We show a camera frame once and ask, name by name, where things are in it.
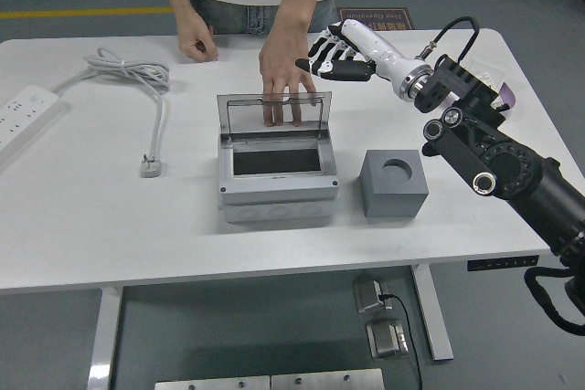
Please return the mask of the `person's left hand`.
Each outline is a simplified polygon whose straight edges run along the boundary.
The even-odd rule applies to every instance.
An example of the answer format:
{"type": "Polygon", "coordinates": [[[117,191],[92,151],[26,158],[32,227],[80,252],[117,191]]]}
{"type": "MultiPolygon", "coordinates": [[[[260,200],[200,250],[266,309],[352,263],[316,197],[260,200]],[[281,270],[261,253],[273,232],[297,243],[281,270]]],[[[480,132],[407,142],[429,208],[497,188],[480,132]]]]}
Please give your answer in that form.
{"type": "Polygon", "coordinates": [[[311,75],[295,65],[297,59],[307,55],[307,34],[302,30],[276,26],[268,35],[259,54],[263,118],[267,126],[283,124],[283,108],[278,102],[286,91],[296,94],[303,86],[307,92],[316,92],[311,75]]]}

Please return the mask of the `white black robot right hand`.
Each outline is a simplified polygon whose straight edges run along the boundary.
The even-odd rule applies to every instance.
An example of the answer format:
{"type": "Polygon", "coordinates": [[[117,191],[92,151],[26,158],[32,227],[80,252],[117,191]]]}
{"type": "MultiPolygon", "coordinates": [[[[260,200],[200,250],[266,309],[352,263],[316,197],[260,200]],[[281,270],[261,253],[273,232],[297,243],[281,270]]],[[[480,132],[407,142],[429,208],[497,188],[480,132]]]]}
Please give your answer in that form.
{"type": "Polygon", "coordinates": [[[347,19],[328,26],[296,67],[323,79],[368,81],[376,74],[393,85],[397,96],[413,100],[413,86],[424,82],[431,67],[418,58],[404,57],[368,26],[347,19]]]}

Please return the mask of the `person's right hand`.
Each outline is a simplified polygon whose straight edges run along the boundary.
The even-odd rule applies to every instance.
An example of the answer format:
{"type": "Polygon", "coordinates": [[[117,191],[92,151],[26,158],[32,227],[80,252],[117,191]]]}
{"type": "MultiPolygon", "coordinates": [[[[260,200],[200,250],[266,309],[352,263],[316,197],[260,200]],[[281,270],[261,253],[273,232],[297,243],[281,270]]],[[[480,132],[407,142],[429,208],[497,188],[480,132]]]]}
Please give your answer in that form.
{"type": "Polygon", "coordinates": [[[189,10],[176,14],[175,19],[179,49],[184,55],[198,62],[218,59],[211,28],[197,12],[189,10]]]}

